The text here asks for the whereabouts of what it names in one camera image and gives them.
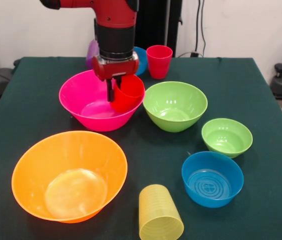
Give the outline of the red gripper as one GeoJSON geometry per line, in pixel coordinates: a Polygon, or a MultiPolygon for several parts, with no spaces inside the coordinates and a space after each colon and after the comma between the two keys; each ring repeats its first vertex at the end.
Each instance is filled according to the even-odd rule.
{"type": "Polygon", "coordinates": [[[139,59],[137,55],[123,61],[105,60],[100,55],[92,58],[92,68],[95,75],[100,80],[106,80],[107,87],[107,101],[114,101],[114,90],[112,85],[112,78],[115,79],[117,87],[121,88],[122,76],[134,75],[139,68],[139,59]]]}

